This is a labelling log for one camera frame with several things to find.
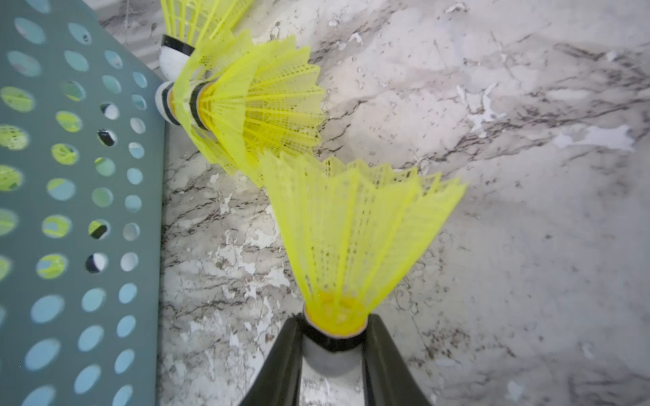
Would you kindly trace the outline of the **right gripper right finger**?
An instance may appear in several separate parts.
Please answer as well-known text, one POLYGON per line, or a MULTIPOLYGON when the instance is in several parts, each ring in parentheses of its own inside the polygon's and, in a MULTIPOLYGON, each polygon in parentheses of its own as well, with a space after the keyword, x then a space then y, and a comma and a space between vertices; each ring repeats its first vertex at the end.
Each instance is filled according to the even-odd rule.
POLYGON ((382 318, 370 314, 362 350, 365 405, 429 406, 382 318))

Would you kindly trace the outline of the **yellow shuttlecock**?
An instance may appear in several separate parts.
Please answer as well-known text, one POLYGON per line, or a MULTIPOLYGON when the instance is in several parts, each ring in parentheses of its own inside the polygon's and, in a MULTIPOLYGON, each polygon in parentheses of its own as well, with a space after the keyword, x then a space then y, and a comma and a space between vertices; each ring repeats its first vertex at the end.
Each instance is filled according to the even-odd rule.
POLYGON ((198 43, 176 80, 159 87, 161 115, 182 127, 201 155, 233 174, 246 167, 245 98, 256 63, 249 30, 198 43))
POLYGON ((362 160, 264 153, 264 186, 304 299, 303 355, 355 368, 370 314, 414 267, 467 191, 460 179, 362 160))
POLYGON ((176 81, 196 45, 231 31, 253 0, 162 0, 165 33, 159 67, 168 81, 176 81))

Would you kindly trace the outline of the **light blue plastic storage basket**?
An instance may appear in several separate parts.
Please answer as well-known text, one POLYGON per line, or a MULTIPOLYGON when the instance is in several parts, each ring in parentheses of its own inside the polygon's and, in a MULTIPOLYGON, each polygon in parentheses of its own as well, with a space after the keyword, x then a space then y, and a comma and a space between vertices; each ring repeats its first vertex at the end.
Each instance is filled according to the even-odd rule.
POLYGON ((159 77, 81 1, 1 4, 1 402, 154 405, 159 77))

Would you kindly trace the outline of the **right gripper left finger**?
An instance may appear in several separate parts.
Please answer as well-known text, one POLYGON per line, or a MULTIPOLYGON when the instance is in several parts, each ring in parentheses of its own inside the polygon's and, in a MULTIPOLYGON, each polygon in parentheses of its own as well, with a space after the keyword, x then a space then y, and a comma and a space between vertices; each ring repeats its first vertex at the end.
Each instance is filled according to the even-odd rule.
POLYGON ((241 406, 300 404, 303 321, 295 314, 284 322, 241 406))

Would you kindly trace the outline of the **yellow shuttlecock nested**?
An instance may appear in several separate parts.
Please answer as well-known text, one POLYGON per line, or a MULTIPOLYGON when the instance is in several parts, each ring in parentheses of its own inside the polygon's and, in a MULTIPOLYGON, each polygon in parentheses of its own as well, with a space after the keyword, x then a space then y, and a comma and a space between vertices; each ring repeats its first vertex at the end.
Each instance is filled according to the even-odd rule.
POLYGON ((317 84, 320 68, 310 64, 310 48, 297 47, 295 37, 254 43, 252 54, 256 69, 245 98, 243 127, 246 167, 237 172, 261 187, 259 157, 264 152, 310 156, 320 144, 326 92, 317 84))

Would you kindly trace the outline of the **yellow shuttlecock top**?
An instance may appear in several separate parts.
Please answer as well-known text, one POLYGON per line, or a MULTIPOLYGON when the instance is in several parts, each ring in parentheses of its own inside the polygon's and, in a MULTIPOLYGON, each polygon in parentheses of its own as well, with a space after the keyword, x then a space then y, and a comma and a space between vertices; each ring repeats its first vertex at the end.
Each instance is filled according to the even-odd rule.
POLYGON ((176 81, 196 45, 231 31, 253 0, 162 0, 165 33, 159 67, 168 81, 176 81))

